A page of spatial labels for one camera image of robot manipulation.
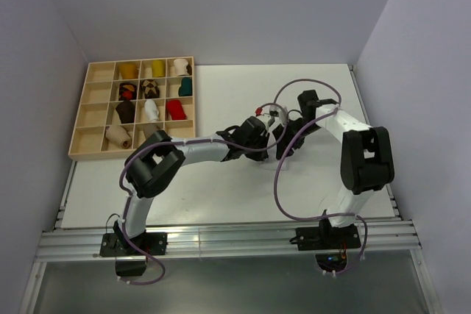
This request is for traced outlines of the brown sock striped cuff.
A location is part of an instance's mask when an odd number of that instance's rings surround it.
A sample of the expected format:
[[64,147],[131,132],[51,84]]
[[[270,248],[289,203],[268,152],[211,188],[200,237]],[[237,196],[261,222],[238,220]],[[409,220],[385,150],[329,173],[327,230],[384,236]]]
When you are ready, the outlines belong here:
[[150,140],[152,143],[161,141],[161,128],[158,125],[147,124],[143,127],[145,141]]

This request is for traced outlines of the beige maroon sock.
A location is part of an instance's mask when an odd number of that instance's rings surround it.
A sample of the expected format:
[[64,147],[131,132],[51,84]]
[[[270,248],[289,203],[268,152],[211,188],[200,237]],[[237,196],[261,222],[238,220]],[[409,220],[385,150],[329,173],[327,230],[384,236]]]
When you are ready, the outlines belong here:
[[132,145],[132,138],[127,130],[119,125],[111,125],[106,128],[105,137],[121,149],[128,149]]

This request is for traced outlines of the white sock black stripes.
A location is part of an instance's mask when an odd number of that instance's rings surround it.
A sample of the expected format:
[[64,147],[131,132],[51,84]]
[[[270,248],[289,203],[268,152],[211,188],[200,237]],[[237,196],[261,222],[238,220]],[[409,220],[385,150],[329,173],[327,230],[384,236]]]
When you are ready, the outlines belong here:
[[276,171],[279,166],[281,171],[286,171],[288,169],[288,161],[280,165],[279,160],[265,160],[260,164],[261,168],[269,171]]

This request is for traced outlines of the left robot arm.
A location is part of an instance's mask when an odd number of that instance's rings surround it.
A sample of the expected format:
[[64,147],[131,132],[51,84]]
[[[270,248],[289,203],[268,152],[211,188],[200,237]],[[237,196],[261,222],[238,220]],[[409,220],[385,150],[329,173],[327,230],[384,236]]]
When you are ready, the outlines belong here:
[[227,162],[245,155],[256,162],[268,158],[269,130],[251,116],[204,138],[174,138],[163,130],[153,132],[127,158],[119,186],[127,192],[122,216],[113,225],[116,247],[125,255],[149,248],[146,220],[154,197],[171,183],[180,168],[205,162]]

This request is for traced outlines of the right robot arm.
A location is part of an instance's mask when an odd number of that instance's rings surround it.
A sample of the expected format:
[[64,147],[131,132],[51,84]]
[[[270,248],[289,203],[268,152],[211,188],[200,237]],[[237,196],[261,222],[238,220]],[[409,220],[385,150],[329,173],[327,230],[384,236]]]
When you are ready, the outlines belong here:
[[341,144],[340,177],[342,186],[336,202],[324,211],[329,223],[322,226],[319,241],[333,248],[344,238],[342,228],[350,226],[375,191],[394,179],[394,163],[388,130],[370,126],[340,108],[334,99],[320,99],[315,90],[305,90],[297,97],[301,117],[288,119],[286,126],[273,130],[276,159],[291,156],[300,149],[305,137],[327,130]]

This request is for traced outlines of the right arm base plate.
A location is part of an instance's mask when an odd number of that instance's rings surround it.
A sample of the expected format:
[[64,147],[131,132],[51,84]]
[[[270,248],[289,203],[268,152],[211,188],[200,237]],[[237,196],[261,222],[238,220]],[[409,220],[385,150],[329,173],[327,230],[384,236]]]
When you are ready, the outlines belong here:
[[320,226],[299,227],[289,240],[299,251],[359,249],[361,239],[354,225],[323,229]]

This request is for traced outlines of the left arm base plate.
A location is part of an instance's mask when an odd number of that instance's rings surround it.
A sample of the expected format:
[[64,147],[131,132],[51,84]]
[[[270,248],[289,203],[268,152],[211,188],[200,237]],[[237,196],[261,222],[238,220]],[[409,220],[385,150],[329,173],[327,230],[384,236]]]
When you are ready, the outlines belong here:
[[[165,232],[145,232],[131,238],[131,242],[150,255],[164,255],[167,247],[167,234]],[[141,255],[123,237],[115,233],[106,233],[102,237],[99,250],[100,257],[126,257]]]

